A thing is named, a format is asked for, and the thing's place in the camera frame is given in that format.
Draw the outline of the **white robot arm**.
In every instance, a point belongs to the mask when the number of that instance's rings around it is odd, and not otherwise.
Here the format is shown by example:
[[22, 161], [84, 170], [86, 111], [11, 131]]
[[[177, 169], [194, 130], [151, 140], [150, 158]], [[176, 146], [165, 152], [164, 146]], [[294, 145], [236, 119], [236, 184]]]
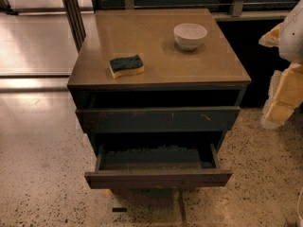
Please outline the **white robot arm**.
[[290, 63], [283, 72], [276, 70], [272, 75], [260, 120], [263, 128], [277, 129], [303, 103], [303, 0], [258, 43], [277, 47], [279, 57]]

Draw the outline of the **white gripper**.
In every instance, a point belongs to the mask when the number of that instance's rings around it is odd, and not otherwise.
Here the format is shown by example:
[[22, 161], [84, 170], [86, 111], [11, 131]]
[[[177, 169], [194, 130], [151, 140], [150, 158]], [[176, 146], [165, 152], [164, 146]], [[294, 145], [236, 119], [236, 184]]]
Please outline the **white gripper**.
[[271, 77], [268, 98], [262, 109], [260, 124], [275, 130], [282, 126], [303, 103], [303, 65], [292, 63], [283, 72], [276, 70]]

